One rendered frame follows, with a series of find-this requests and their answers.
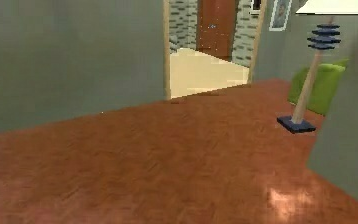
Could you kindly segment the green sofa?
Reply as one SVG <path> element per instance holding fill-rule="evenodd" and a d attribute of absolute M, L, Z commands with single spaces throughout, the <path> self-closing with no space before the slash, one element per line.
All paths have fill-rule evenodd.
<path fill-rule="evenodd" d="M 319 65 L 307 105 L 308 110 L 323 116 L 327 114 L 347 64 L 348 59 L 343 59 L 334 63 L 322 63 Z M 288 93 L 288 101 L 291 104 L 297 104 L 308 71 L 309 68 L 306 67 L 294 75 Z"/>

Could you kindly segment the framed wall picture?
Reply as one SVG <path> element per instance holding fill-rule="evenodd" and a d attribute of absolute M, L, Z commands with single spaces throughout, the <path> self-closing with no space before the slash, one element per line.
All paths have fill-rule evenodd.
<path fill-rule="evenodd" d="M 292 0 L 274 0 L 269 25 L 270 31 L 284 31 L 287 26 Z"/>

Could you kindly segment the brown wooden room door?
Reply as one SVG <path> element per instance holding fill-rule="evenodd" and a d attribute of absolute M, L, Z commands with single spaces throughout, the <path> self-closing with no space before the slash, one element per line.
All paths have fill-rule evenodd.
<path fill-rule="evenodd" d="M 230 61 L 237 0 L 198 0 L 196 49 Z"/>

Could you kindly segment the floor lamp with blue base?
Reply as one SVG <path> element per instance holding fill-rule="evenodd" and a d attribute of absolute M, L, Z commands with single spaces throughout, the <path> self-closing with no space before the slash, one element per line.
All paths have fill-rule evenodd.
<path fill-rule="evenodd" d="M 324 51 L 332 50 L 341 42 L 340 26 L 334 23 L 336 15 L 358 15 L 358 0 L 307 0 L 296 13 L 298 15 L 325 15 L 323 24 L 316 26 L 308 38 L 308 47 L 315 50 L 294 112 L 291 116 L 281 116 L 277 122 L 292 134 L 313 132 L 316 127 L 304 119 L 319 64 Z"/>

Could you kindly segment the white framed window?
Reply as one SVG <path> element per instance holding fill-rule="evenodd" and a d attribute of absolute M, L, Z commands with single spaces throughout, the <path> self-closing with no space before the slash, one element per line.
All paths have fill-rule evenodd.
<path fill-rule="evenodd" d="M 251 0 L 250 13 L 257 15 L 260 13 L 261 0 Z"/>

